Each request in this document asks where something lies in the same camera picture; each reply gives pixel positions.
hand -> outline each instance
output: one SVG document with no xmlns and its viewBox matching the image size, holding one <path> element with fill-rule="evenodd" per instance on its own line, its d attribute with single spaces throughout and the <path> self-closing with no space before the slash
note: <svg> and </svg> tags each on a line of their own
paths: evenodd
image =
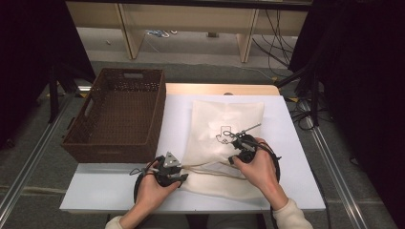
<svg viewBox="0 0 405 229">
<path fill-rule="evenodd" d="M 256 137 L 256 140 L 259 143 L 265 142 L 259 137 Z M 232 158 L 236 167 L 251 184 L 259 188 L 274 210 L 281 209 L 288 203 L 288 198 L 277 181 L 274 163 L 267 151 L 258 147 L 255 157 L 248 164 L 235 156 Z"/>
<path fill-rule="evenodd" d="M 143 219 L 157 209 L 180 185 L 181 183 L 177 181 L 167 187 L 161 187 L 152 173 L 146 174 L 138 189 L 137 202 L 119 220 L 121 227 L 127 229 L 138 226 Z"/>
</svg>

white tabletop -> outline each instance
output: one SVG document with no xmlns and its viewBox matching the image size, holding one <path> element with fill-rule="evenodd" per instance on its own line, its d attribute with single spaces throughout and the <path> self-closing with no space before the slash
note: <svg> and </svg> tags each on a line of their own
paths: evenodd
<svg viewBox="0 0 405 229">
<path fill-rule="evenodd" d="M 168 94 L 157 156 L 171 152 L 182 159 L 195 99 L 225 103 L 265 102 L 261 138 L 281 156 L 280 183 L 287 195 L 305 211 L 324 210 L 325 204 L 310 171 L 307 158 L 294 129 L 286 102 L 280 95 Z M 133 205 L 137 176 L 129 176 L 144 164 L 79 164 L 60 206 L 72 213 L 121 213 Z M 227 199 L 174 192 L 156 213 L 254 213 L 270 208 L 265 198 Z"/>
</svg>

wicker basket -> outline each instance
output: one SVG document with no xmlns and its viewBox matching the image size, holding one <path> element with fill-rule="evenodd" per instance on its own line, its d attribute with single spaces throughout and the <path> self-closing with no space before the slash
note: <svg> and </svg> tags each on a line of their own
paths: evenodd
<svg viewBox="0 0 405 229">
<path fill-rule="evenodd" d="M 152 161 L 165 98 L 162 70 L 103 69 L 62 147 L 79 163 Z"/>
</svg>

cloth bag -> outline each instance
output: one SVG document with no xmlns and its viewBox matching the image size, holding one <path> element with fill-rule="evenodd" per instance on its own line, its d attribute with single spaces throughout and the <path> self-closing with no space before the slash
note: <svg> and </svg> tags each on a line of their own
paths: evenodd
<svg viewBox="0 0 405 229">
<path fill-rule="evenodd" d="M 265 104 L 193 101 L 191 129 L 181 164 L 188 174 L 182 189 L 223 198 L 260 198 L 262 193 L 251 185 L 228 158 L 237 155 L 224 131 L 239 133 L 262 122 Z M 259 136 L 260 126 L 247 132 Z"/>
</svg>

white sleeve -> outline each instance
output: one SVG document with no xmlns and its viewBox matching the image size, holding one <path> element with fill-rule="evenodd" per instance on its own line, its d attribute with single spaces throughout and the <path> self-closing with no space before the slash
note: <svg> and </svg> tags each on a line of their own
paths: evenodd
<svg viewBox="0 0 405 229">
<path fill-rule="evenodd" d="M 291 198 L 282 209 L 274 211 L 273 216 L 277 221 L 279 229 L 312 228 L 312 225 L 305 219 L 304 213 L 297 207 L 295 201 Z"/>
<path fill-rule="evenodd" d="M 107 225 L 105 225 L 105 229 L 122 229 L 121 224 L 119 224 L 120 219 L 121 217 L 111 219 L 109 222 L 107 222 Z"/>
</svg>

